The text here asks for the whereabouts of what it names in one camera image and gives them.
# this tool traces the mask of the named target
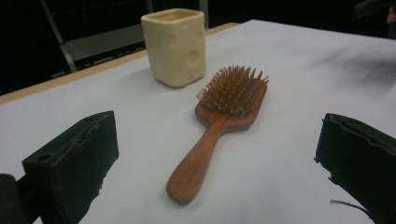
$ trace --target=yellow cup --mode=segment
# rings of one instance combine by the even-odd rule
[[[183,87],[205,74],[204,12],[173,8],[141,18],[153,75],[171,87]]]

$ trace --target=dark background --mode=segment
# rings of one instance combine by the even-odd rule
[[[209,28],[252,19],[386,38],[388,9],[353,20],[360,1],[208,0]],[[0,94],[67,75],[70,69],[39,0],[2,0]],[[47,0],[64,41],[100,34],[140,22],[143,0]],[[199,8],[199,0],[152,0],[154,11]]]

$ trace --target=table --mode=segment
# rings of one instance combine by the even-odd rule
[[[268,21],[230,26],[206,38],[205,77],[181,89],[156,81],[142,52],[1,97],[0,171],[22,177],[22,159],[78,120],[113,110],[120,158],[80,223],[372,223],[330,204],[358,203],[314,157],[326,113],[396,136],[396,42]],[[250,129],[220,138],[201,191],[178,205],[165,185],[205,131],[195,96],[229,65],[269,76],[262,110]]]

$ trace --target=wooden table edge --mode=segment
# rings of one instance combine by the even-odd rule
[[[219,32],[219,31],[234,27],[237,24],[238,23],[235,23],[235,22],[224,23],[224,24],[222,24],[220,26],[213,27],[213,28],[210,28],[210,29],[206,30],[206,35],[213,35],[213,34]],[[90,76],[92,74],[98,73],[100,71],[107,70],[109,68],[118,66],[118,65],[123,64],[123,63],[128,63],[130,61],[142,58],[142,57],[144,57],[146,55],[147,55],[147,52],[144,49],[144,50],[138,51],[136,53],[132,53],[132,54],[120,57],[118,59],[111,60],[111,61],[106,62],[106,63],[100,63],[100,64],[98,64],[96,66],[92,66],[92,67],[77,71],[75,73],[68,74],[68,75],[63,76],[63,77],[56,77],[55,79],[52,79],[52,80],[49,80],[49,81],[45,81],[45,82],[30,86],[30,87],[27,87],[27,88],[24,88],[24,89],[20,89],[20,90],[17,90],[17,91],[12,91],[10,93],[7,93],[7,94],[4,94],[4,95],[0,96],[0,105],[4,104],[4,103],[7,103],[7,102],[11,102],[11,101],[17,100],[17,99],[20,99],[22,97],[25,97],[25,96],[28,96],[28,95],[31,95],[31,94],[36,94],[36,93],[39,93],[41,91],[49,90],[51,88],[63,85],[65,83],[68,83],[68,82],[71,82],[71,81],[74,81],[74,80],[77,80],[77,79],[80,79],[80,78],[83,78],[83,77]]]

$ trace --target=brown paddle brush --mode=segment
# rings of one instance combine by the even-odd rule
[[[262,72],[254,77],[255,70],[221,69],[198,94],[195,114],[207,129],[168,180],[166,191],[176,202],[189,203],[198,193],[219,137],[247,129],[259,114],[268,77],[262,79]]]

